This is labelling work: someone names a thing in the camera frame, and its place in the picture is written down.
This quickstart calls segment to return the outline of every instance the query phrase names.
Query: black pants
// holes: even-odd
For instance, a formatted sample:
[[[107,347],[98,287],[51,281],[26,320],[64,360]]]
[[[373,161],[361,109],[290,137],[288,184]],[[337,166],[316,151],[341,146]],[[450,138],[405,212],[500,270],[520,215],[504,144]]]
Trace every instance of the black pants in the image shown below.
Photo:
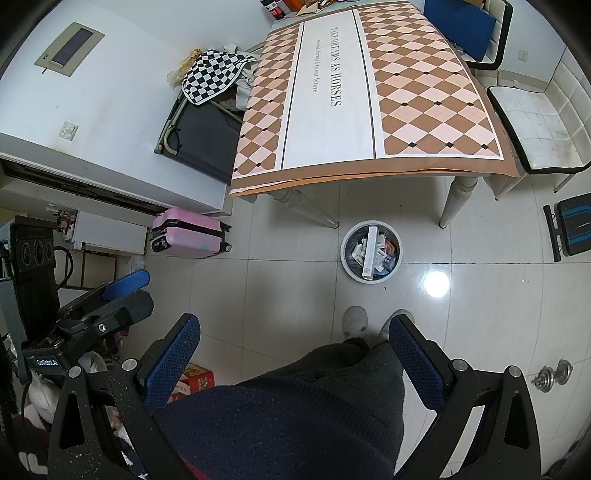
[[[373,415],[399,439],[400,450],[404,382],[402,365],[388,342],[371,350],[361,338],[324,345],[261,376],[292,378],[329,390]]]

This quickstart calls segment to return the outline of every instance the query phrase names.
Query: white chair seat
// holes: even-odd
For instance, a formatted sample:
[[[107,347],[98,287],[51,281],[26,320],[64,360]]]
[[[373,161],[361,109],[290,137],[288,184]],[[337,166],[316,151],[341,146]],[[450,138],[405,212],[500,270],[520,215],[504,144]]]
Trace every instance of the white chair seat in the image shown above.
[[[494,63],[494,59],[490,58],[487,54],[484,55],[482,60],[474,60],[470,55],[466,52],[462,53],[462,58],[466,61],[478,61],[479,63]]]
[[[511,87],[490,87],[489,91],[513,127],[527,156],[522,160],[527,160],[531,170],[582,168],[589,161],[589,158],[581,159],[579,151],[586,148],[578,145],[577,150],[575,140],[579,139],[569,134],[559,112],[545,93]],[[589,137],[584,137],[582,140],[587,147]]]

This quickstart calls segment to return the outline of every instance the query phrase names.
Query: blue gripper pad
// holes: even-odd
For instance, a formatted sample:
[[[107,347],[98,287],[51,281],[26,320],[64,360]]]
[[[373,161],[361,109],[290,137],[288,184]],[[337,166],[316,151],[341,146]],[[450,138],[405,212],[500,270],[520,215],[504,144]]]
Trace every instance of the blue gripper pad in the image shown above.
[[[398,317],[390,321],[390,345],[417,390],[423,405],[441,413],[445,409],[445,383],[415,337]]]
[[[150,274],[147,270],[138,270],[130,273],[117,281],[109,283],[103,292],[103,298],[113,301],[125,297],[150,283]]]
[[[144,385],[144,406],[153,413],[170,398],[178,379],[191,360],[199,340],[201,327],[195,315],[188,319],[148,374]]]

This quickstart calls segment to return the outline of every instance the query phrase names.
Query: wall switch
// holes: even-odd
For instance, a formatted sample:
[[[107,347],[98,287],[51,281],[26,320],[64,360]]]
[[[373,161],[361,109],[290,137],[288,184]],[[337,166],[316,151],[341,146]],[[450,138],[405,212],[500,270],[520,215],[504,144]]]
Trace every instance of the wall switch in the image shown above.
[[[63,138],[65,140],[69,140],[70,142],[74,140],[74,135],[76,135],[76,131],[78,130],[78,125],[73,124],[71,122],[64,122],[58,137]]]

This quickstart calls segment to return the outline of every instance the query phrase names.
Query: foot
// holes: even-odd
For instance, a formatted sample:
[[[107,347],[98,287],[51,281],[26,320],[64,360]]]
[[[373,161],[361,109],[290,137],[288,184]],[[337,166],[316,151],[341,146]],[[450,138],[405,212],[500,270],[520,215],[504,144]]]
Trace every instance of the foot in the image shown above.
[[[365,338],[368,334],[368,314],[363,307],[349,307],[343,314],[343,336],[348,338]]]
[[[394,312],[392,315],[390,315],[390,318],[388,320],[386,320],[386,323],[384,323],[384,326],[379,331],[379,341],[380,342],[387,342],[390,340],[390,335],[389,335],[390,320],[392,320],[392,318],[394,318],[395,316],[398,316],[398,315],[406,315],[414,325],[414,317],[413,317],[412,313],[410,313],[408,310],[404,310],[404,309],[396,310],[396,312]]]

